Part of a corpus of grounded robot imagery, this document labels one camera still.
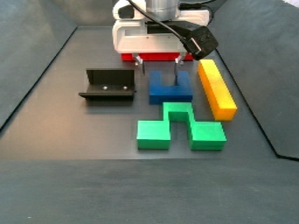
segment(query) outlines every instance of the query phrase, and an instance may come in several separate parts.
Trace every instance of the yellow block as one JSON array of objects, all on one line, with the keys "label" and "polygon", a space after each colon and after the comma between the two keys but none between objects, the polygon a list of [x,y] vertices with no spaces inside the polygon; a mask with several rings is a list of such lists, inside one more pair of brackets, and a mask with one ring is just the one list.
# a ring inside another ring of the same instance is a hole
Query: yellow block
[{"label": "yellow block", "polygon": [[201,59],[198,64],[200,82],[209,101],[216,121],[229,121],[237,111],[220,71],[212,59]]}]

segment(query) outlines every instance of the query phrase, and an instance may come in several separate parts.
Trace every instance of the black cable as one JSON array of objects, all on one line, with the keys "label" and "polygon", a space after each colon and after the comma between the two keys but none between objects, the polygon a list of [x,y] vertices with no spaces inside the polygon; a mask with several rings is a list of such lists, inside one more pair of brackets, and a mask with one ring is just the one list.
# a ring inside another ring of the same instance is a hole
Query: black cable
[{"label": "black cable", "polygon": [[130,5],[134,7],[134,9],[146,17],[149,18],[154,23],[157,23],[160,26],[162,26],[166,30],[170,31],[170,33],[177,37],[177,39],[184,43],[184,37],[162,22],[160,22],[154,17],[152,17],[150,15],[148,15],[140,8],[138,6],[132,2],[132,0],[126,0]]}]

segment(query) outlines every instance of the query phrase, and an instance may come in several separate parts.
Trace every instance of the green l-shaped block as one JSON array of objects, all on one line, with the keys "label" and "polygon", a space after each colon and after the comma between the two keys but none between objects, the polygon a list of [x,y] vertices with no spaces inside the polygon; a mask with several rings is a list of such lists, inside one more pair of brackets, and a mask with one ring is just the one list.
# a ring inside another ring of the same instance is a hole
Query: green l-shaped block
[{"label": "green l-shaped block", "polygon": [[170,122],[186,122],[192,150],[220,150],[226,138],[220,122],[194,122],[189,102],[165,102],[162,121],[138,121],[137,149],[169,149]]}]

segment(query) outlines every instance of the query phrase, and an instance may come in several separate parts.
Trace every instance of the gray wall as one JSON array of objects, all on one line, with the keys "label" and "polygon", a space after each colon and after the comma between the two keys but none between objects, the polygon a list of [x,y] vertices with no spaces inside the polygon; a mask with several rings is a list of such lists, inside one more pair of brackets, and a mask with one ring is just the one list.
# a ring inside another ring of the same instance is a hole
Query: gray wall
[{"label": "gray wall", "polygon": [[0,1],[0,129],[75,24],[47,0]]},{"label": "gray wall", "polygon": [[[111,7],[115,0],[51,0],[70,19],[82,26],[110,26],[114,23]],[[216,10],[226,0],[217,0],[209,4]]]},{"label": "gray wall", "polygon": [[220,56],[274,151],[299,158],[299,9],[281,0],[228,0],[213,22]]}]

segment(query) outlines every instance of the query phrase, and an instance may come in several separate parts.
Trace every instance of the blue block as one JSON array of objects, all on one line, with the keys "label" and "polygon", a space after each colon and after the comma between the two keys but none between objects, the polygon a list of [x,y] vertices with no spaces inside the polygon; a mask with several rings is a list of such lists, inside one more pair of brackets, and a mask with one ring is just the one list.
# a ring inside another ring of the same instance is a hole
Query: blue block
[{"label": "blue block", "polygon": [[192,85],[186,72],[177,73],[177,86],[164,86],[160,71],[149,73],[149,104],[164,102],[190,102]]}]

